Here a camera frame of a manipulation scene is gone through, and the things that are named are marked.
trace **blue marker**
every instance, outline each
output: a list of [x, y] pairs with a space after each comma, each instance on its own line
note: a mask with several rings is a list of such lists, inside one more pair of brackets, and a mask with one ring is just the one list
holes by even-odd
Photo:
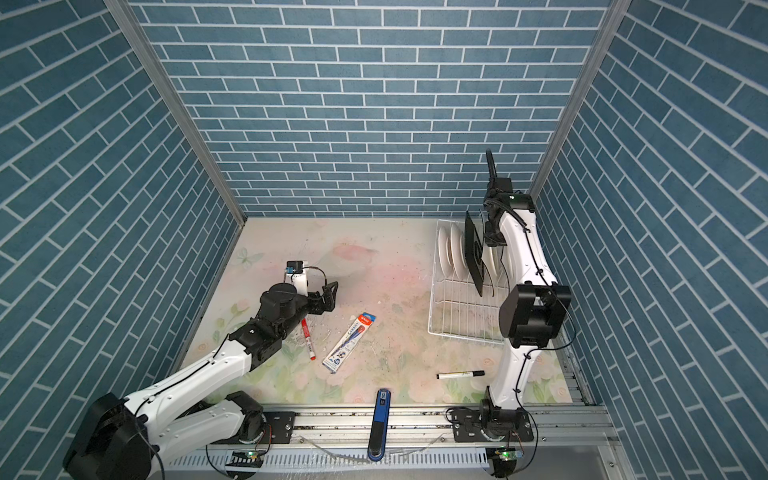
[[373, 410], [371, 437], [368, 440], [368, 458], [378, 462], [384, 458], [386, 447], [386, 427], [389, 421], [389, 400], [392, 394], [387, 389], [380, 389], [376, 395], [376, 407]]

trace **white plate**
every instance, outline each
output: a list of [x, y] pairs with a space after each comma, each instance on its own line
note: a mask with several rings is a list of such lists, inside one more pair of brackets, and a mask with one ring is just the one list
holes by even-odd
[[498, 276], [502, 272], [502, 265], [498, 261], [498, 254], [499, 250], [496, 247], [486, 245], [482, 249], [482, 261], [494, 285], [498, 282]]
[[448, 239], [448, 231], [445, 227], [440, 227], [437, 233], [437, 251], [440, 255], [440, 268], [445, 278], [449, 278], [453, 274], [453, 265], [450, 257], [451, 245]]
[[453, 257], [453, 268], [456, 270], [456, 276], [459, 280], [467, 280], [469, 268], [464, 260], [464, 234], [453, 223], [451, 225], [451, 257]]

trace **marker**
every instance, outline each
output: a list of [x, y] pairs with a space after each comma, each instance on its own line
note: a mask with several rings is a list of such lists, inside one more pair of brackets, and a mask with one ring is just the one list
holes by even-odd
[[483, 375], [485, 375], [485, 370], [472, 370], [471, 372], [438, 373], [437, 380], [460, 379], [466, 376], [483, 376]]
[[315, 359], [315, 350], [312, 348], [312, 339], [310, 339], [310, 328], [306, 325], [306, 319], [301, 320], [301, 328], [304, 330], [304, 339], [306, 348], [310, 351], [310, 360]]

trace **red marker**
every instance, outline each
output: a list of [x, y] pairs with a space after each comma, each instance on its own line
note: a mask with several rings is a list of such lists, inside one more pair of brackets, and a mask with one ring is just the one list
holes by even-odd
[[301, 320], [301, 328], [304, 330], [304, 339], [306, 348], [310, 351], [310, 360], [315, 359], [315, 350], [312, 348], [312, 339], [310, 339], [310, 328], [306, 325], [306, 319]]

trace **metal track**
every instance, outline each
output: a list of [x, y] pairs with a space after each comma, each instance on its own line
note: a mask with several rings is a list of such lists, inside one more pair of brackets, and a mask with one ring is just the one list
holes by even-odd
[[[497, 442], [457, 444], [445, 419], [447, 405], [395, 406], [389, 410], [388, 447], [419, 448], [436, 438], [439, 446], [493, 446]], [[365, 448], [368, 445], [373, 406], [265, 406], [267, 411], [296, 412], [290, 444], [274, 448], [304, 448], [304, 439], [324, 448]], [[539, 431], [539, 445], [609, 446], [618, 442], [611, 419], [603, 406], [530, 407]]]
[[[373, 415], [372, 405], [265, 406], [269, 412], [296, 413], [293, 436], [287, 445], [272, 445], [261, 468], [229, 468], [241, 472], [338, 472], [366, 468], [472, 468], [488, 467], [484, 448], [499, 442], [456, 443], [452, 426], [444, 417], [447, 405], [395, 406], [389, 410], [387, 452], [379, 464], [365, 460]], [[538, 444], [546, 446], [596, 446], [602, 448], [606, 467], [623, 452], [616, 431], [603, 406], [532, 406], [538, 425]], [[533, 442], [523, 442], [524, 447]], [[222, 469], [234, 450], [244, 445], [210, 445], [212, 463]], [[338, 457], [359, 458], [358, 461]], [[170, 462], [169, 471], [208, 470], [205, 450], [190, 452]]]

